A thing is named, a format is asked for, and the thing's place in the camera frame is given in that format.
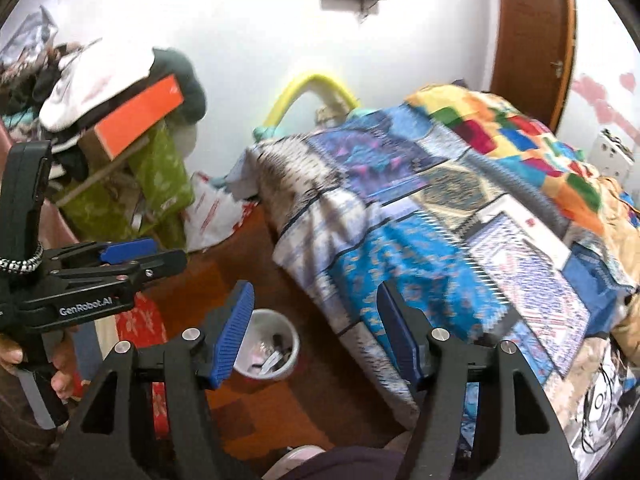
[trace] wooden floor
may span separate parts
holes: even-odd
[[[262,474],[287,446],[382,447],[402,433],[390,410],[312,301],[272,261],[273,242],[258,207],[225,242],[190,257],[187,270],[147,291],[169,337],[196,326],[239,279],[255,289],[255,307],[283,313],[302,353],[286,381],[255,390],[239,374],[208,393],[225,450]]]

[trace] wall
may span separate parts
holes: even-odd
[[[576,7],[573,82],[556,133],[588,155],[607,128],[640,154],[640,52],[608,0]]]
[[[366,107],[398,104],[430,82],[464,78],[487,88],[498,23],[496,0],[384,0],[363,22],[353,0],[20,0],[0,43],[39,4],[60,41],[116,34],[184,51],[209,100],[187,165],[213,176],[231,168],[302,71],[333,73]],[[320,106],[307,93],[283,126],[309,130]]]

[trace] brown door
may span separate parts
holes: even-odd
[[[573,53],[573,32],[568,33],[567,3],[568,0],[500,3],[491,92],[551,129],[557,125],[556,116],[564,102],[571,70],[572,57],[567,54],[568,47]]]

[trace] metal bolt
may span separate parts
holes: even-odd
[[[182,332],[182,339],[185,341],[196,341],[200,337],[200,330],[197,328],[188,328]]]
[[[449,332],[444,328],[434,328],[431,331],[431,337],[438,341],[446,341],[449,339]]]
[[[118,354],[126,354],[130,348],[131,343],[129,341],[119,341],[116,343],[116,346],[113,347]]]
[[[511,341],[502,341],[500,343],[500,350],[502,350],[505,354],[515,354],[518,350],[518,347]]]

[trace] person's hand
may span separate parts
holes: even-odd
[[[23,359],[22,348],[15,341],[0,334],[0,365],[2,368],[13,374],[15,365],[20,364]],[[51,387],[60,399],[68,399],[74,390],[74,372],[76,371],[74,342],[68,332],[65,332],[65,336],[57,346],[52,363],[58,371],[51,378]]]

